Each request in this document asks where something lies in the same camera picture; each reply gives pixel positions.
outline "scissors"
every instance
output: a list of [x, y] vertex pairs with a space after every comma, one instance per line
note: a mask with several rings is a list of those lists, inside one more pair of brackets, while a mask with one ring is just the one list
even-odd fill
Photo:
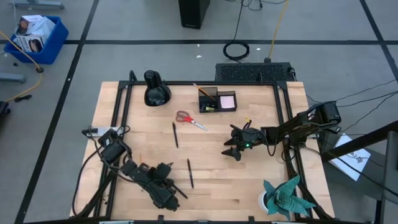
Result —
[[177, 116], [175, 117], [176, 121], [179, 122], [191, 122], [192, 124], [202, 128], [203, 130], [207, 131], [207, 128], [203, 127], [202, 125], [198, 124], [193, 118], [189, 116], [189, 114], [185, 111], [177, 111]]

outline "white paper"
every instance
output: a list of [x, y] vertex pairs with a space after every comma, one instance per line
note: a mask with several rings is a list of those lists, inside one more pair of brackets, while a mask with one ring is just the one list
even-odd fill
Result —
[[[350, 142], [352, 139], [345, 135], [343, 135], [339, 138], [338, 142], [336, 143], [335, 147], [338, 147], [342, 144], [345, 144], [347, 142]], [[355, 152], [349, 153], [344, 156], [340, 156], [340, 159], [348, 163], [350, 166], [354, 167], [354, 169], [362, 172], [364, 169], [366, 163], [368, 162], [368, 159], [371, 156], [370, 153], [368, 153], [367, 150], [365, 149], [360, 149]], [[359, 178], [359, 173], [357, 173], [355, 170], [349, 168], [346, 164], [341, 162], [339, 159], [332, 159], [329, 161], [331, 164], [333, 164], [335, 167], [337, 167], [339, 170], [343, 171], [345, 174], [347, 174], [349, 177], [351, 177], [353, 180], [357, 181]]]

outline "metal stand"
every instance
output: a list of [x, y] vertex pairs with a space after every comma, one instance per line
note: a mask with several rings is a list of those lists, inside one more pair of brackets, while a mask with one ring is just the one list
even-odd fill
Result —
[[15, 2], [15, 6], [46, 6], [46, 7], [58, 7], [60, 9], [64, 9], [62, 2], [58, 1], [44, 1], [44, 0], [10, 0], [9, 4], [13, 4]]
[[25, 76], [20, 74], [0, 73], [0, 81], [25, 82]]

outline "gray floor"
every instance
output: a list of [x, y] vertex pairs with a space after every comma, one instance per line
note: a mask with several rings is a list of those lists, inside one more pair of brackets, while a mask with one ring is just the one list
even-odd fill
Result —
[[[386, 40], [398, 40], [394, 0], [367, 0], [377, 26]], [[27, 10], [17, 15], [60, 16], [70, 31], [69, 40], [80, 39], [93, 0], [64, 1], [66, 9]], [[243, 9], [238, 39], [271, 39], [283, 4], [264, 4], [262, 11]], [[88, 40], [182, 40], [230, 39], [239, 13], [239, 1], [212, 0], [200, 30], [180, 26], [177, 0], [99, 0]], [[14, 27], [12, 7], [0, 0], [0, 27], [10, 34]], [[277, 36], [282, 40], [377, 40], [361, 4], [357, 0], [291, 0]], [[77, 45], [64, 45], [56, 62], [46, 65], [44, 79], [32, 91], [30, 101], [11, 103], [12, 113], [0, 128], [0, 222], [12, 223], [21, 205], [35, 162], [43, 145], [62, 86]], [[270, 45], [251, 45], [243, 62], [261, 62]], [[398, 46], [388, 46], [398, 58]], [[218, 44], [177, 45], [85, 45], [67, 99], [53, 136], [26, 222], [67, 218], [73, 189], [87, 140], [80, 131], [91, 124], [103, 81], [126, 79], [134, 70], [157, 70], [166, 80], [214, 80], [215, 64], [229, 62]], [[231, 48], [238, 53], [241, 49]], [[378, 45], [276, 45], [274, 62], [290, 62], [306, 92], [316, 100], [332, 100], [393, 80], [390, 66]], [[0, 55], [0, 72], [22, 73], [27, 82], [0, 83], [0, 99], [5, 100], [34, 85], [34, 67], [19, 63], [12, 55]], [[395, 91], [391, 83], [339, 102], [354, 103]], [[381, 100], [342, 108], [342, 127], [348, 127], [373, 109]], [[347, 133], [367, 133], [398, 119], [387, 100], [378, 110]], [[385, 146], [371, 147], [381, 153]], [[358, 222], [371, 221], [376, 202], [366, 196], [329, 182], [336, 217]]]

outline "black pen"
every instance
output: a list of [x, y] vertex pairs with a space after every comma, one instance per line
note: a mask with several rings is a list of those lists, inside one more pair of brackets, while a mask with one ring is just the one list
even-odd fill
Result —
[[178, 148], [177, 133], [175, 132], [175, 124], [174, 124], [174, 122], [173, 122], [173, 131], [174, 131], [175, 146]]
[[193, 178], [192, 178], [191, 163], [189, 162], [189, 159], [187, 159], [187, 162], [188, 162], [189, 178], [191, 179], [191, 186], [193, 188]]

